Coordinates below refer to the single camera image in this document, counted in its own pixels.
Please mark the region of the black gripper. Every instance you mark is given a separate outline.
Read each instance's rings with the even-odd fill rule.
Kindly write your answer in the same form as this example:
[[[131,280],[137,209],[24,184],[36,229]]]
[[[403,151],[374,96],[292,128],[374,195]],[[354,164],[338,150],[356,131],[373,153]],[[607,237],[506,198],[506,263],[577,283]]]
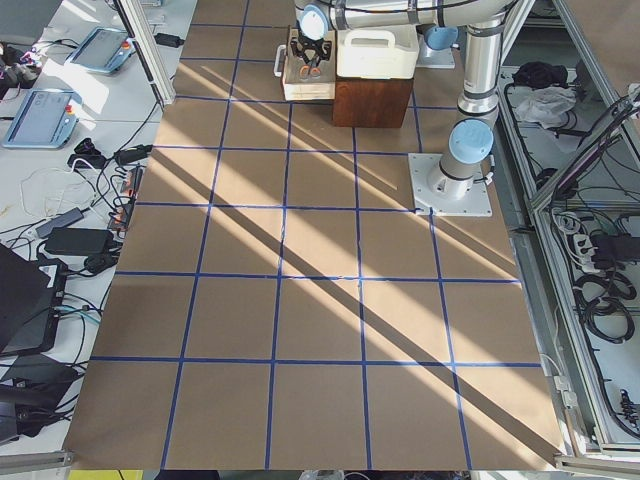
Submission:
[[[303,60],[304,63],[314,61],[329,61],[331,59],[332,41],[319,39],[312,40],[302,33],[295,33],[291,37],[292,54]]]

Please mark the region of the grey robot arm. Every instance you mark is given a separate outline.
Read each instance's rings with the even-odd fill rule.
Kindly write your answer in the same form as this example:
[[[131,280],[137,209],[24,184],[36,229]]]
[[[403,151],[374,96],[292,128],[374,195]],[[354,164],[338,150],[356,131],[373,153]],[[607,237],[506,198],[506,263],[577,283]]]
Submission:
[[[497,118],[497,76],[509,1],[296,1],[296,20],[304,36],[318,40],[330,30],[429,25],[467,31],[459,121],[448,147],[427,176],[435,195],[461,199],[470,190],[476,168],[493,146]]]

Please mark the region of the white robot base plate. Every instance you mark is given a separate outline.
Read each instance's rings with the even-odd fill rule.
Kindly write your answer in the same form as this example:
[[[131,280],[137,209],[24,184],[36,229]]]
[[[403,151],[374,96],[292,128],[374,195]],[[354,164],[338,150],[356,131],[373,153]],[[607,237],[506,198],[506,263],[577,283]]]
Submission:
[[[410,153],[408,165],[414,212],[420,216],[491,217],[488,187],[480,166],[466,180],[440,169],[441,154]]]

